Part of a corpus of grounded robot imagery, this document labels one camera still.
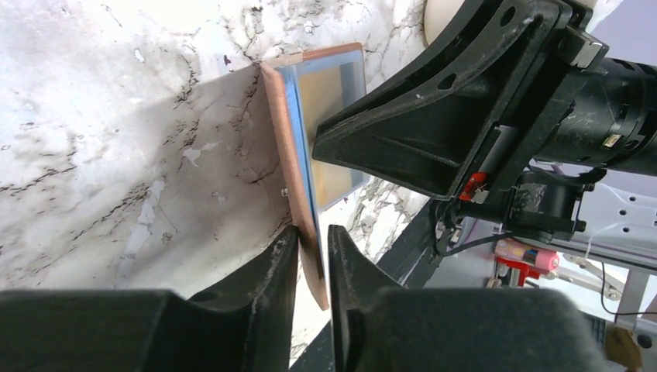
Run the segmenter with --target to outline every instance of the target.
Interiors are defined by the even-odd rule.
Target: black cable
[[[510,232],[505,232],[504,234],[499,234],[499,235],[487,236],[485,238],[473,240],[472,242],[469,242],[469,243],[461,244],[460,246],[450,250],[449,252],[445,252],[445,253],[440,252],[440,255],[443,256],[443,257],[453,256],[457,253],[463,252],[464,250],[468,250],[468,249],[470,249],[474,246],[480,246],[480,245],[486,244],[486,243],[494,243],[494,242],[497,242],[498,240],[508,239],[512,236],[513,236],[513,234],[511,234]]]
[[[612,314],[614,316],[623,316],[623,315],[657,315],[657,312],[612,312],[610,311],[607,306],[604,305],[604,286],[607,284],[607,275],[604,272],[604,262],[601,262],[602,264],[602,289],[600,289],[600,304],[602,305],[602,308],[604,309],[605,312],[608,312],[609,314]]]

